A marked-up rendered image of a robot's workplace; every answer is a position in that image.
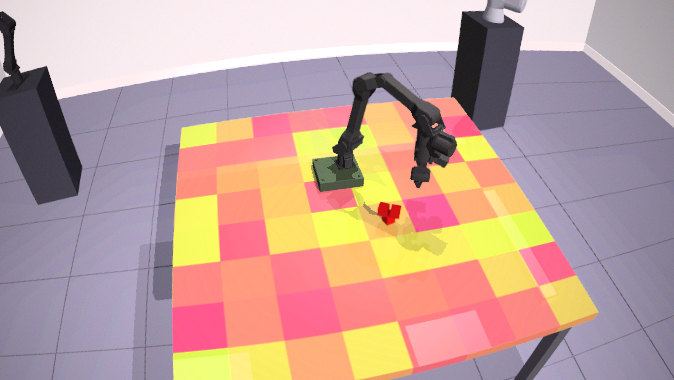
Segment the red cube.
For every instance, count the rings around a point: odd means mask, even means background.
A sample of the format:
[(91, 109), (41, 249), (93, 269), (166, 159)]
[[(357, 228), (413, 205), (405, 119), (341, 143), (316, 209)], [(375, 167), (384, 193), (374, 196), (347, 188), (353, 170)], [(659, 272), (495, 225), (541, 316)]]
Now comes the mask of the red cube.
[(382, 220), (385, 222), (385, 224), (386, 224), (387, 226), (390, 225), (390, 224), (392, 224), (392, 223), (395, 223), (395, 219), (390, 218), (390, 213), (391, 213), (391, 210), (390, 210), (390, 212), (389, 212), (389, 214), (388, 214), (388, 217), (383, 217), (383, 216), (382, 216)]
[(378, 207), (378, 215), (383, 217), (388, 217), (390, 212), (390, 204), (385, 202), (380, 202)]
[(400, 205), (392, 204), (392, 207), (391, 207), (391, 213), (390, 213), (390, 218), (398, 219), (398, 220), (399, 220), (400, 210), (401, 210), (401, 206), (400, 206)]

